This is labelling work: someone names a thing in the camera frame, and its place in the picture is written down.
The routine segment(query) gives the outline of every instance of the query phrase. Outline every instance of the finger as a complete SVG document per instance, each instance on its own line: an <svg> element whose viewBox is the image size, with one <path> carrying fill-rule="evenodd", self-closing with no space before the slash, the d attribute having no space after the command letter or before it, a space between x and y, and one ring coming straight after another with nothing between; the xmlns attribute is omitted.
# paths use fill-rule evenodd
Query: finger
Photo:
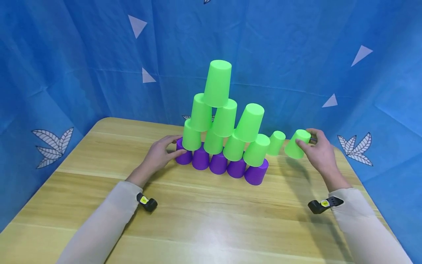
<svg viewBox="0 0 422 264"><path fill-rule="evenodd" d="M159 140L160 143L162 143L165 146L170 145L171 143L175 143L176 140L181 138L181 135L178 136L165 136L162 139Z"/></svg>
<svg viewBox="0 0 422 264"><path fill-rule="evenodd" d="M170 160L172 160L174 158L177 158L178 156L183 155L186 152L187 152L187 150L176 150L175 152L168 153L167 154L168 160L170 161Z"/></svg>
<svg viewBox="0 0 422 264"><path fill-rule="evenodd" d="M296 139L296 144L303 150L304 153L308 153L308 151L311 149L311 146L308 146L304 141L300 139Z"/></svg>
<svg viewBox="0 0 422 264"><path fill-rule="evenodd" d="M324 132L322 130L316 129L316 128L308 128L306 131L311 133L311 135L315 135L317 140L327 140L327 138L324 135Z"/></svg>

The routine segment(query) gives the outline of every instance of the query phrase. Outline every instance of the white leaf pattern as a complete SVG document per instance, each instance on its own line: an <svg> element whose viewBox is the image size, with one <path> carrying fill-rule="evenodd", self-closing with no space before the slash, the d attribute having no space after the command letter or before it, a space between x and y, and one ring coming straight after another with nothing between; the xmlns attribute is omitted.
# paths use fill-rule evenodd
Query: white leaf pattern
<svg viewBox="0 0 422 264"><path fill-rule="evenodd" d="M63 156L61 152L54 150L54 149L48 149L46 147L37 147L38 151L43 154L44 157L55 160Z"/></svg>
<svg viewBox="0 0 422 264"><path fill-rule="evenodd" d="M345 149L347 140L344 137L339 136L339 135L337 135L337 137L338 137L338 141L340 142L341 147Z"/></svg>
<svg viewBox="0 0 422 264"><path fill-rule="evenodd" d="M57 159L55 159L55 160L51 160L51 159L48 159L48 158L44 158L44 159L40 162L40 164L38 165L37 169L44 168L45 166L48 166L48 165L52 164L52 163L53 163L53 162L55 162L56 160L57 160Z"/></svg>
<svg viewBox="0 0 422 264"><path fill-rule="evenodd" d="M363 154L371 146L371 143L372 136L368 133L350 154Z"/></svg>
<svg viewBox="0 0 422 264"><path fill-rule="evenodd" d="M60 151L60 147L59 147L60 140L56 135L54 135L50 131L37 129L37 130L33 130L32 133L34 133L37 137L39 137L42 141L47 143L49 146L51 146L55 150Z"/></svg>
<svg viewBox="0 0 422 264"><path fill-rule="evenodd" d="M354 148L354 143L356 142L356 136L353 136L351 139L349 139L346 142L346 146L344 147L344 152L346 154L349 154L352 152L353 148Z"/></svg>
<svg viewBox="0 0 422 264"><path fill-rule="evenodd" d="M182 117L183 117L185 120L188 120L188 119L190 118L190 116L189 116L189 115L182 115ZM215 117L215 115L213 115L213 116L212 116L212 118L211 118L211 121L212 121L212 122L214 122L214 117Z"/></svg>
<svg viewBox="0 0 422 264"><path fill-rule="evenodd" d="M60 147L60 152L62 154L64 154L66 152L66 149L69 145L70 139L72 138L72 133L73 133L73 128L70 128L60 138L59 147Z"/></svg>
<svg viewBox="0 0 422 264"><path fill-rule="evenodd" d="M372 162L363 154L357 153L357 154L350 154L347 155L349 158L352 158L356 161L362 162L363 164L373 166Z"/></svg>

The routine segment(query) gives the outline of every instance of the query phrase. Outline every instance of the hand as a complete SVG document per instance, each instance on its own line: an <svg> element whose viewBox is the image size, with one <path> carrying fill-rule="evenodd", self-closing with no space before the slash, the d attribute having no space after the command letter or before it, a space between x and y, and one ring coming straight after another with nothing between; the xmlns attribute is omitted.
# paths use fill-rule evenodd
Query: hand
<svg viewBox="0 0 422 264"><path fill-rule="evenodd" d="M321 174L328 191L352 188L346 178L341 175L335 162L334 148L325 137L324 132L315 128L309 128L306 131L316 139L311 140L315 146L308 145L300 139L296 140L296 144L306 154L312 166Z"/></svg>
<svg viewBox="0 0 422 264"><path fill-rule="evenodd" d="M149 178L157 171L164 168L169 161L185 154L186 150L177 150L172 153L167 152L167 147L182 136L166 136L154 142L144 158L143 162L129 175L126 181L143 188Z"/></svg>
<svg viewBox="0 0 422 264"><path fill-rule="evenodd" d="M297 139L296 143L306 154L312 166L321 174L338 172L334 148L325 137L324 132L314 128L309 128L306 131L311 133L313 139L316 139L316 141L311 140L311 143L316 143L315 146L308 145L300 139Z"/></svg>

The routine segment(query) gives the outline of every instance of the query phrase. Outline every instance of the wood grain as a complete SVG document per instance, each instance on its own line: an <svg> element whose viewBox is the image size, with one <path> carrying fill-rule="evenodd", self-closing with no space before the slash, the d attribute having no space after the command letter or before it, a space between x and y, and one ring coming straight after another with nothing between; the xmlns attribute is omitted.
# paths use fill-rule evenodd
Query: wood grain
<svg viewBox="0 0 422 264"><path fill-rule="evenodd" d="M99 121L0 234L1 263L54 263L150 145L182 130ZM342 173L385 224L341 151L335 154ZM313 215L307 208L309 201L327 197L309 161L283 151L268 161L260 186L170 162L145 188L158 201L157 210L136 211L107 263L353 263L331 212Z"/></svg>

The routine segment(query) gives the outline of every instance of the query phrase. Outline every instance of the sleeve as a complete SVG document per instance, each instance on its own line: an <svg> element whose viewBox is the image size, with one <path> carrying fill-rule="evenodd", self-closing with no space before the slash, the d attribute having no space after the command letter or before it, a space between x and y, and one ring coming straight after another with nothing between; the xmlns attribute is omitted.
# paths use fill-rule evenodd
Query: sleeve
<svg viewBox="0 0 422 264"><path fill-rule="evenodd" d="M57 264L103 264L133 216L140 192L130 182L119 182L75 233Z"/></svg>
<svg viewBox="0 0 422 264"><path fill-rule="evenodd" d="M411 264L399 242L375 216L374 211L354 188L330 193L344 201L332 211L343 231L356 264Z"/></svg>

